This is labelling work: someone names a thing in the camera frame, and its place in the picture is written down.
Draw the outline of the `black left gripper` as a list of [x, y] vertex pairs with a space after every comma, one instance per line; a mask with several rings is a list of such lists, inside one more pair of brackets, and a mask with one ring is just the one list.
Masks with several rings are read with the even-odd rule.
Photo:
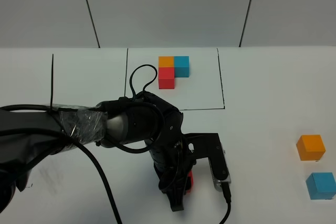
[[166, 193], [172, 211], [182, 211], [185, 195], [185, 176], [188, 176], [195, 160], [183, 140], [154, 147], [150, 155], [159, 178], [159, 190]]

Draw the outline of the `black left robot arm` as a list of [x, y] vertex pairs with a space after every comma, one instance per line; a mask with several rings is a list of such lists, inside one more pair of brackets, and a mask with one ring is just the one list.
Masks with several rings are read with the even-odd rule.
[[192, 185], [183, 114], [153, 93], [94, 107], [17, 104], [1, 108], [1, 208], [25, 189], [30, 171], [49, 155], [96, 143], [127, 153], [149, 152], [173, 211], [183, 210]]

